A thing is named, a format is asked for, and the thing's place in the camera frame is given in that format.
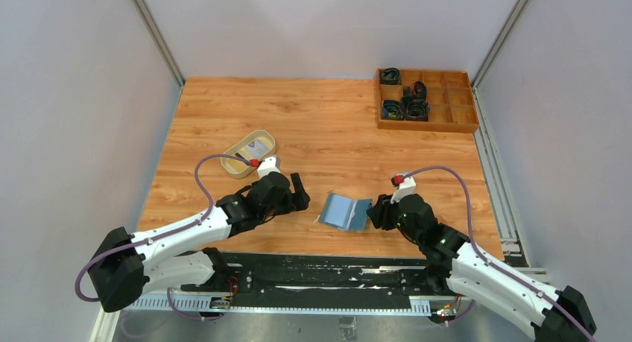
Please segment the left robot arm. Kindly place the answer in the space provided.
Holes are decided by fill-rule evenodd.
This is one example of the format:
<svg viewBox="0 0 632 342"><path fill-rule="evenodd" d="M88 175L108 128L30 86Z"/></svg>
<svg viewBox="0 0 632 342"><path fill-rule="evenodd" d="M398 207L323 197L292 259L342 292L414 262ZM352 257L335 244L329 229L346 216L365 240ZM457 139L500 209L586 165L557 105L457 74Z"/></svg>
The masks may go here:
<svg viewBox="0 0 632 342"><path fill-rule="evenodd" d="M105 312L120 311L143 294L180 285L202 285L225 271L216 250L193 248L255 229L267 219L309 206L298 173L271 172L211 209L159 229L107 233L86 272Z"/></svg>

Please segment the cream oval tray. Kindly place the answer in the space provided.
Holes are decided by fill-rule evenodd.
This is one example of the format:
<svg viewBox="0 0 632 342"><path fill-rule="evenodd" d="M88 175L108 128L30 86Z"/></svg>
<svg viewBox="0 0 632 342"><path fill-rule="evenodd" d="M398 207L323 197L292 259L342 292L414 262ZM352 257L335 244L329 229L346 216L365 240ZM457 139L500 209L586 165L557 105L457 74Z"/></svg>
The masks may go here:
<svg viewBox="0 0 632 342"><path fill-rule="evenodd" d="M268 131L254 130L225 152L226 155L236 156L238 159L221 158L221 165L232 178L245 178L256 169L239 159L263 160L274 155L276 151L277 141Z"/></svg>

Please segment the white printed card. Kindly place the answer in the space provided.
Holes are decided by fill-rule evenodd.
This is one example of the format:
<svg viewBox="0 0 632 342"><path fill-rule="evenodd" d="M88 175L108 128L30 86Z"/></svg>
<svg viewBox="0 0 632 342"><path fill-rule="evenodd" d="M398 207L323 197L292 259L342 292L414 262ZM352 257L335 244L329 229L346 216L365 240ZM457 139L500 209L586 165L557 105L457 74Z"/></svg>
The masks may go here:
<svg viewBox="0 0 632 342"><path fill-rule="evenodd" d="M246 145L246 150L251 156L261 158L268 154L270 148L261 139L254 139Z"/></svg>

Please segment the blue card holder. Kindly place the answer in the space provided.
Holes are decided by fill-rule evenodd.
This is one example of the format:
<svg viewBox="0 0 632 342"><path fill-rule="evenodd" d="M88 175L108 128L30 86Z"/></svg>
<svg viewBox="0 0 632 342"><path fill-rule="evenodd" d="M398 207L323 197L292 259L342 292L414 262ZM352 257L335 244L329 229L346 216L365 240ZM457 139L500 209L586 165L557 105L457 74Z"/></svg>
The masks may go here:
<svg viewBox="0 0 632 342"><path fill-rule="evenodd" d="M371 199L352 199L329 193L318 222L341 231L362 231L368 221L367 210L373 206Z"/></svg>

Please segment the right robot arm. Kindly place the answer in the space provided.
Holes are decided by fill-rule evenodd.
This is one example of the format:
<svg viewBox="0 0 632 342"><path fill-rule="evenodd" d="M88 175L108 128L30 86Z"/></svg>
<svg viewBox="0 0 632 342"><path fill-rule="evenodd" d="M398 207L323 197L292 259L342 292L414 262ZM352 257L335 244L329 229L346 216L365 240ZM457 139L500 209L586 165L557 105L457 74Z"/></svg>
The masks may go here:
<svg viewBox="0 0 632 342"><path fill-rule="evenodd" d="M397 229L426 257L439 286L505 318L533 341L594 341L597 326L584 295L526 276L462 232L442 224L418 194L392 202L382 194L367 216L377 229Z"/></svg>

